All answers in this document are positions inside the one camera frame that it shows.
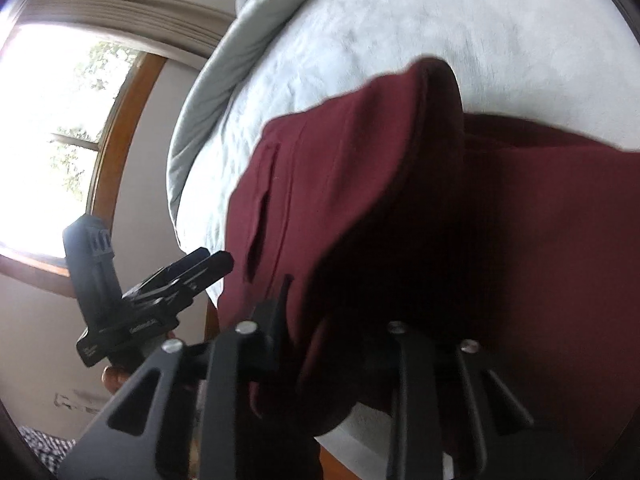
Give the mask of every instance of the person's hand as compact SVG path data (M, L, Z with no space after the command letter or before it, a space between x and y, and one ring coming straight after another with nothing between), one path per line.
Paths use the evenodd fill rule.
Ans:
M173 332L169 332L166 335L167 339L175 338ZM114 395L122 385L129 379L130 374L117 366L107 366L102 372L102 384L107 391Z

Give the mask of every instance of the beige curtain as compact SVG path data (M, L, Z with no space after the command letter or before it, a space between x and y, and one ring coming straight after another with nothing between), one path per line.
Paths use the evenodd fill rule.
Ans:
M201 68L234 17L183 0L28 0L17 25L55 23Z

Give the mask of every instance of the screw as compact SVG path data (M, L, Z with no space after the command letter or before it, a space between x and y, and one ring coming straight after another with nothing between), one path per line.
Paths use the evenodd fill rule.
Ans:
M167 352L168 354L173 354L178 350L181 350L184 346L184 343L179 339L167 339L164 343L162 343L162 350Z
M406 332L406 325L402 321L390 321L386 326L386 330L390 334L403 334Z
M241 321L236 325L236 332L241 335L249 335L258 330L258 324L255 321Z
M480 349L480 343L478 341L474 341L473 339L465 339L462 343L460 343L460 349L465 354L477 354Z

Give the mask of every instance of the window frame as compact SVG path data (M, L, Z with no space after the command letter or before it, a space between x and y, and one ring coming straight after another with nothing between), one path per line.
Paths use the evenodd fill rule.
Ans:
M83 141L96 144L98 152L86 212L101 218L109 231L133 135L165 62L165 57L140 53L111 107L99 142ZM79 139L60 137L65 137L61 142L78 145ZM0 273L60 296L76 296L62 258L17 251L0 242Z

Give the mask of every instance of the green foliage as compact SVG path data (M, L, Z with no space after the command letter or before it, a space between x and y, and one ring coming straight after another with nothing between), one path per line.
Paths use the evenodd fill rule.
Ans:
M76 77L93 90L107 88L113 65L131 66L138 51L109 41L99 41L91 47L88 59L76 65Z
M60 135L75 137L76 139L91 140L91 137L81 126L72 128L57 128L56 131ZM49 163L52 170L55 170L57 176L62 179L62 186L70 191L78 202L83 202L81 184L84 170L78 167L78 146L71 144L63 144L56 142L56 150L51 155Z

